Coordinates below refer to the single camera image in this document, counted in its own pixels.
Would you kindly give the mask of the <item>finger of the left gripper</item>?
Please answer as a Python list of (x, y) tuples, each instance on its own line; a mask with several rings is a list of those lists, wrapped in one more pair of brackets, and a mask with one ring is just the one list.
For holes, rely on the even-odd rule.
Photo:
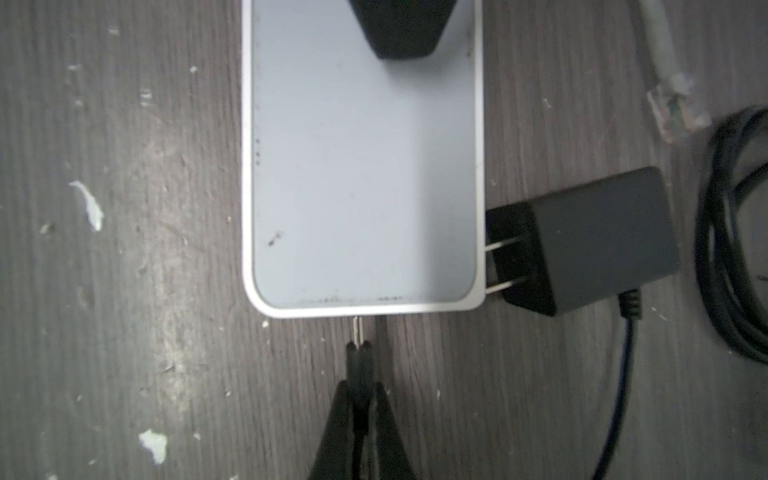
[(352, 0), (349, 4), (377, 58), (411, 60), (434, 52), (457, 1)]

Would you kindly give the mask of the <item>white network switch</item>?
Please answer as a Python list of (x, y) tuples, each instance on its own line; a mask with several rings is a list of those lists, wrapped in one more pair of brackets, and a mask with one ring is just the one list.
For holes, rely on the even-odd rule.
[(346, 1), (242, 5), (242, 276), (271, 318), (466, 311), (486, 293), (483, 5), (378, 59)]

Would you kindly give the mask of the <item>black power adapter with cable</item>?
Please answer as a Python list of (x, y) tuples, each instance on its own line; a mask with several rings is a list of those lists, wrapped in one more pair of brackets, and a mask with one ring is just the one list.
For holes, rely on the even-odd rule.
[(549, 317), (610, 297), (626, 336), (616, 403), (593, 476), (611, 466), (629, 400), (641, 288), (679, 268), (661, 172), (646, 167), (487, 211), (487, 294)]

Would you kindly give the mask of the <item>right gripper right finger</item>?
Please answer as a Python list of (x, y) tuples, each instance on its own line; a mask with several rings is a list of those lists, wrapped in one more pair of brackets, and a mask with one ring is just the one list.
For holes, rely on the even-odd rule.
[(416, 479), (389, 398), (376, 382), (366, 412), (362, 453), (363, 479)]

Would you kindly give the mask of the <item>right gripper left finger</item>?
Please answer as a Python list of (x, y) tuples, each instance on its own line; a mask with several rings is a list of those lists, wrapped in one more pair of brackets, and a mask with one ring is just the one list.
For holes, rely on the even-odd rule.
[(360, 478), (360, 444), (355, 430), (355, 406), (347, 382), (338, 383), (320, 445), (308, 478)]

